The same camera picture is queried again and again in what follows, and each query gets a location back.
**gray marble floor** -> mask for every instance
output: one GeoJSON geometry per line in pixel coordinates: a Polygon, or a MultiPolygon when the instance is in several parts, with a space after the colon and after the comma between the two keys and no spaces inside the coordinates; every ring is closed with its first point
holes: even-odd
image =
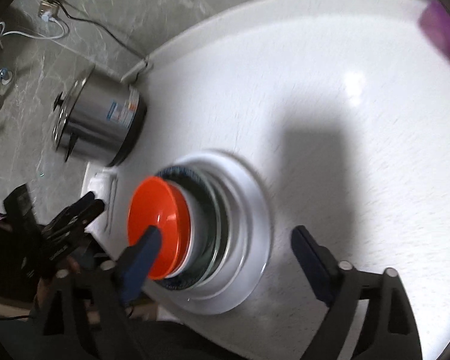
{"type": "MultiPolygon", "coordinates": [[[[7,29],[56,33],[37,16],[39,0],[15,0],[4,14],[7,29]]],[[[101,21],[129,45],[148,54],[171,38],[226,9],[250,0],[66,0],[72,14],[101,21]]],[[[0,64],[16,72],[0,112],[0,208],[3,198],[27,182],[41,221],[78,197],[85,164],[51,148],[51,103],[76,72],[95,62],[118,75],[138,59],[106,33],[62,18],[70,34],[56,42],[6,37],[0,64]]]]}

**electrical cord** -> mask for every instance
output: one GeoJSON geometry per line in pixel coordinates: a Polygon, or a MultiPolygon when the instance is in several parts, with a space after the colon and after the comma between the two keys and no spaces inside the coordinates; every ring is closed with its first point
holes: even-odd
{"type": "Polygon", "coordinates": [[[44,36],[44,35],[31,35],[31,34],[27,34],[26,32],[22,32],[22,31],[5,32],[5,21],[0,21],[0,47],[3,48],[2,38],[6,35],[22,35],[22,36],[26,36],[27,38],[37,39],[37,40],[54,40],[54,39],[63,38],[67,34],[67,29],[65,28],[66,24],[62,24],[56,18],[54,18],[48,14],[44,14],[42,16],[42,20],[45,22],[51,21],[53,23],[58,24],[60,26],[60,28],[62,29],[62,33],[60,33],[59,35],[54,35],[54,36],[44,36]]]}
{"type": "Polygon", "coordinates": [[[143,59],[145,61],[148,61],[148,56],[147,55],[142,55],[140,52],[138,52],[138,51],[134,50],[133,48],[127,46],[119,38],[117,38],[115,35],[113,35],[113,33],[111,33],[111,31],[108,28],[106,28],[102,23],[99,23],[98,21],[91,20],[91,19],[81,19],[80,17],[72,16],[70,13],[68,13],[68,11],[65,9],[65,7],[63,6],[63,4],[62,4],[62,2],[60,0],[47,0],[47,1],[48,1],[48,3],[51,3],[51,4],[53,4],[53,3],[58,4],[58,6],[62,9],[62,11],[65,14],[65,16],[68,17],[71,20],[82,21],[84,23],[90,23],[90,24],[96,25],[97,27],[100,27],[108,35],[110,35],[115,40],[115,42],[117,42],[124,49],[128,50],[130,53],[132,53],[133,55],[137,56],[138,58],[143,59]]]}
{"type": "Polygon", "coordinates": [[[49,17],[48,20],[53,23],[58,24],[60,26],[60,28],[62,29],[62,33],[60,33],[59,35],[54,35],[54,36],[44,36],[44,35],[31,35],[31,34],[27,34],[26,32],[22,32],[22,31],[5,32],[5,22],[0,21],[0,38],[3,36],[6,36],[6,35],[12,35],[12,34],[22,35],[22,36],[26,36],[27,38],[38,39],[38,40],[54,40],[54,39],[63,38],[67,33],[65,26],[62,23],[60,23],[57,19],[55,19],[54,17],[49,17]]]}

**label on trash can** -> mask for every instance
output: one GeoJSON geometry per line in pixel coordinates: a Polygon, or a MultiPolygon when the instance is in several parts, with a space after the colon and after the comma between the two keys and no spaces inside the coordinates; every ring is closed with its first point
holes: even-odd
{"type": "Polygon", "coordinates": [[[135,88],[130,88],[130,96],[124,105],[112,101],[110,110],[108,111],[107,120],[121,124],[126,128],[130,128],[135,112],[137,112],[139,92],[135,88]]]}

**white cable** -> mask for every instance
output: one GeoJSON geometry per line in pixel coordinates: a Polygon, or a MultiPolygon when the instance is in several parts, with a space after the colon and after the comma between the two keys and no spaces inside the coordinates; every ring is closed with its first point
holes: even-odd
{"type": "Polygon", "coordinates": [[[21,32],[21,31],[5,32],[5,22],[0,21],[0,38],[3,36],[6,36],[6,35],[12,35],[12,34],[22,35],[22,36],[26,36],[27,38],[38,39],[38,40],[54,40],[54,39],[63,38],[67,34],[67,30],[65,30],[65,26],[62,23],[60,23],[57,19],[55,19],[54,17],[50,17],[49,20],[60,26],[60,28],[62,29],[62,33],[60,35],[43,36],[43,35],[30,35],[30,34],[27,34],[25,32],[21,32]]]}

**black cord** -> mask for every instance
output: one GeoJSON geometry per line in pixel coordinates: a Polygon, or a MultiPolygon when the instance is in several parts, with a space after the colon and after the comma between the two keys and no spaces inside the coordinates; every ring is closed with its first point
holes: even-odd
{"type": "Polygon", "coordinates": [[[117,38],[115,35],[113,35],[113,33],[110,32],[110,30],[108,28],[106,28],[103,24],[99,23],[98,21],[95,20],[90,20],[90,19],[81,19],[80,17],[75,17],[72,16],[70,13],[68,13],[68,11],[65,9],[65,7],[63,6],[63,4],[61,3],[60,0],[48,0],[49,3],[53,4],[56,3],[58,4],[58,6],[60,6],[60,8],[62,9],[63,13],[65,13],[65,16],[68,17],[71,20],[76,20],[76,21],[83,21],[85,23],[91,23],[96,25],[97,27],[100,27],[102,30],[104,30],[108,35],[110,35],[115,42],[117,42],[120,46],[122,46],[123,48],[125,48],[126,50],[128,50],[130,53],[132,53],[133,55],[137,56],[140,59],[143,59],[145,61],[148,61],[148,57],[142,55],[140,52],[135,51],[134,49],[132,49],[131,47],[127,46],[125,43],[123,43],[119,38],[117,38]]]}
{"type": "Polygon", "coordinates": [[[17,315],[16,317],[0,317],[0,321],[14,321],[16,319],[31,318],[30,315],[17,315]]]}

